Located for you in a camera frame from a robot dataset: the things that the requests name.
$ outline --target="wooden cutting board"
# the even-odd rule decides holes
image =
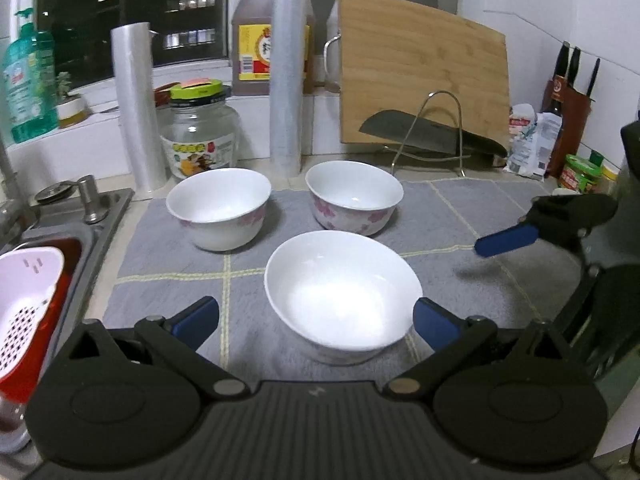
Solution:
[[[462,104],[466,131],[509,142],[509,79],[504,35],[443,10],[405,0],[340,0],[340,140],[385,142],[361,124],[387,109],[416,114],[430,92]],[[458,126],[446,95],[422,117]]]

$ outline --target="stainless steel sink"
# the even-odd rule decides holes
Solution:
[[[37,224],[12,244],[0,248],[2,254],[20,247],[58,246],[70,240],[79,246],[79,254],[73,255],[77,262],[41,374],[84,316],[106,251],[132,196],[131,189],[101,194],[101,204],[109,213],[93,225],[82,221],[84,205],[79,198],[38,206]],[[23,478],[40,461],[22,421],[23,412],[23,407],[0,399],[0,476],[10,480]]]

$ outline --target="small potted plant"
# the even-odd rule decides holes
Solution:
[[[58,85],[58,126],[66,128],[78,124],[89,116],[84,97],[80,94],[69,95],[71,90],[71,75],[60,72],[56,77]]]

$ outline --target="cleaver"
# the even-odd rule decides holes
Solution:
[[[415,115],[400,110],[382,110],[365,120],[360,127],[369,134],[401,144],[414,122]],[[430,152],[458,154],[458,129],[423,117],[418,118],[406,145]],[[507,150],[499,142],[462,130],[463,150],[497,155],[505,158]]]

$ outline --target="brown liquid bottle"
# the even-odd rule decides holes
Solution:
[[[564,86],[566,84],[565,76],[569,65],[569,43],[565,41],[560,48],[558,60],[556,60],[556,69],[554,70],[554,86],[551,94],[551,102],[543,112],[549,112],[562,117],[562,102],[564,101]]]
[[[306,53],[303,92],[314,91],[314,27],[311,0],[306,2]],[[273,0],[240,0],[232,25],[234,95],[269,95]]]

